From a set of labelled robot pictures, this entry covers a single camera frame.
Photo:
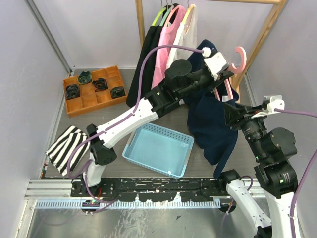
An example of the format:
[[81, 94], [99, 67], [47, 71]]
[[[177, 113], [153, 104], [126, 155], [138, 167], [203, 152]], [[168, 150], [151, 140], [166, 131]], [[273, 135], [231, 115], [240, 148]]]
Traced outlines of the navy blue t shirt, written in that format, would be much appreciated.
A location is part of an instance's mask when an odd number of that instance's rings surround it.
[[236, 105], [239, 95], [232, 91], [233, 99], [226, 100], [225, 83], [217, 87], [217, 98], [209, 89], [203, 89], [186, 98], [189, 107], [187, 126], [197, 145], [203, 149], [204, 157], [216, 166], [213, 177], [217, 179], [224, 169], [236, 145], [238, 132], [231, 130], [225, 123], [224, 104]]

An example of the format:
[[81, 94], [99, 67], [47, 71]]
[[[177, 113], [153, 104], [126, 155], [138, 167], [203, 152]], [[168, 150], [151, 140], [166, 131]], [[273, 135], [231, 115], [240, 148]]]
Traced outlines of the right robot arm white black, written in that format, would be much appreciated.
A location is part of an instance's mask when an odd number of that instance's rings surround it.
[[215, 176], [217, 189], [230, 195], [254, 225], [256, 238], [295, 238], [300, 235], [297, 218], [297, 199], [317, 155], [313, 154], [301, 179], [297, 178], [289, 158], [297, 154], [296, 139], [291, 131], [277, 127], [268, 132], [264, 119], [272, 114], [286, 113], [316, 117], [316, 114], [286, 110], [283, 100], [263, 103], [256, 107], [224, 104], [225, 123], [232, 130], [241, 130], [248, 142], [257, 166], [255, 176], [267, 199], [270, 220], [261, 215], [261, 209], [242, 186], [242, 176], [235, 170]]

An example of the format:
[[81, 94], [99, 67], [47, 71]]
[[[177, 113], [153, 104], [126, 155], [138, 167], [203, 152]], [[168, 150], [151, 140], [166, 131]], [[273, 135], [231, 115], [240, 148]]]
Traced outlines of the yellow hanger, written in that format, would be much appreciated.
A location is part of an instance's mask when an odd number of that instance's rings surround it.
[[191, 4], [188, 9], [187, 9], [187, 12], [182, 20], [182, 23], [184, 25], [184, 29], [185, 29], [185, 33], [187, 33], [189, 27], [190, 27], [190, 24], [191, 24], [191, 21], [192, 21], [192, 18], [193, 18], [193, 14], [195, 12], [195, 9], [196, 9], [196, 6], [194, 4]]

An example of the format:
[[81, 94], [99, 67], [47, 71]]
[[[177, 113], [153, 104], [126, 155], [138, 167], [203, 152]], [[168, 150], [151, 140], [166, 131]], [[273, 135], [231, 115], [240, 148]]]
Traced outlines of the pink plastic hanger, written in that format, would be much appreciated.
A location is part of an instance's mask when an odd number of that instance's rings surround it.
[[[245, 49], [243, 47], [241, 47], [241, 46], [237, 46], [235, 48], [235, 52], [240, 55], [240, 58], [241, 58], [240, 66], [235, 66], [235, 64], [231, 63], [229, 65], [227, 71], [231, 71], [234, 74], [239, 74], [245, 69], [246, 62], [247, 62], [247, 55], [246, 55]], [[232, 93], [231, 87], [229, 85], [228, 79], [225, 80], [224, 83], [225, 83], [225, 88], [226, 88], [226, 91], [227, 91], [228, 99], [231, 100], [231, 99], [233, 99], [233, 93]], [[218, 90], [216, 88], [214, 89], [214, 93], [215, 93], [215, 97], [219, 101], [221, 101], [220, 95], [219, 95]]]

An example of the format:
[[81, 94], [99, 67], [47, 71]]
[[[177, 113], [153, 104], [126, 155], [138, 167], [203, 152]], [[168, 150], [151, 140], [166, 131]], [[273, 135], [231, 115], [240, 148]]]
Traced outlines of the white t shirt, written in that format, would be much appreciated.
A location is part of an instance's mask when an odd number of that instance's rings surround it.
[[[184, 25], [181, 22], [178, 27], [176, 37], [174, 39], [174, 45], [185, 46], [190, 48], [196, 48], [197, 46], [197, 20], [198, 20], [198, 10], [197, 6], [193, 14], [193, 18], [190, 27], [185, 33]], [[187, 59], [191, 55], [191, 51], [183, 50], [179, 48], [171, 48], [168, 56], [166, 68], [169, 68], [171, 64], [179, 59]]]

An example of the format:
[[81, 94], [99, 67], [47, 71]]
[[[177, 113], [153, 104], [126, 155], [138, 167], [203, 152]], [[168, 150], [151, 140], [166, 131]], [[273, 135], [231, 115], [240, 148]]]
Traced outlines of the pink t shirt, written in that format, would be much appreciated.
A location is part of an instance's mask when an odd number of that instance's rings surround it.
[[[187, 9], [183, 7], [183, 9], [179, 9], [170, 19], [170, 22], [167, 27], [163, 27], [158, 46], [161, 45], [171, 45], [174, 43], [174, 39], [176, 37], [176, 33], [180, 23], [182, 22]], [[154, 88], [159, 85], [159, 83], [165, 77], [166, 64], [168, 60], [168, 56], [171, 48], [161, 48], [156, 51], [156, 64], [154, 69], [154, 75], [152, 80], [151, 88]]]

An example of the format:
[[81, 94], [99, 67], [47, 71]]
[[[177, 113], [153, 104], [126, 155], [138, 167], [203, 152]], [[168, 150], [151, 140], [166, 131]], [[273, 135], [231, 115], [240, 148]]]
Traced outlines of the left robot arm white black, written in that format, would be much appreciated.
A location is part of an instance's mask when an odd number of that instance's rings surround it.
[[108, 123], [89, 125], [87, 132], [91, 140], [92, 162], [83, 173], [81, 190], [87, 196], [95, 196], [99, 192], [106, 165], [117, 157], [113, 147], [123, 137], [177, 109], [181, 99], [201, 89], [215, 88], [233, 74], [232, 67], [225, 59], [205, 58], [201, 68], [195, 72], [188, 60], [178, 59], [166, 70], [165, 79], [144, 98], [138, 100], [131, 109]]

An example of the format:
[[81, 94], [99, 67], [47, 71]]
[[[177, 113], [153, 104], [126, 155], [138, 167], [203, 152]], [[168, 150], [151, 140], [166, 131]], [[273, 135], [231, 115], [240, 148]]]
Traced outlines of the salmon pink metal hanger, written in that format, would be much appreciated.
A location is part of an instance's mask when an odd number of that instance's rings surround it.
[[167, 27], [169, 22], [170, 22], [170, 19], [172, 18], [172, 16], [179, 10], [179, 9], [183, 9], [183, 6], [182, 5], [177, 5], [176, 7], [174, 7], [171, 12], [169, 13], [165, 23], [164, 23], [164, 27]]

